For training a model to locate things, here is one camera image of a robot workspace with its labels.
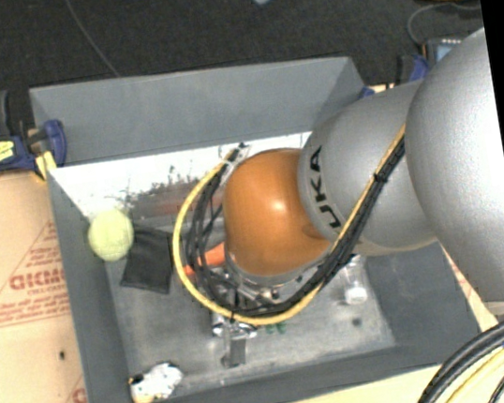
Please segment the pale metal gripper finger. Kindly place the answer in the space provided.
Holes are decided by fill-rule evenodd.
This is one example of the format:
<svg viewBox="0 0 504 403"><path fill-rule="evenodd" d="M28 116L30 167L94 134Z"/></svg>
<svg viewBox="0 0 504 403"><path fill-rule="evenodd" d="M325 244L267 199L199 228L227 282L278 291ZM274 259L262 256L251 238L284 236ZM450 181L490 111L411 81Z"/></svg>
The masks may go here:
<svg viewBox="0 0 504 403"><path fill-rule="evenodd" d="M224 316L218 313L211 313L210 322L213 337L216 338L221 345L222 358L221 363L225 368L233 368L233 363L230 356L230 335L227 332L227 326Z"/></svg>
<svg viewBox="0 0 504 403"><path fill-rule="evenodd" d="M230 349L234 366L246 363L246 342L256 336L256 327L251 324L235 321L230 325Z"/></svg>

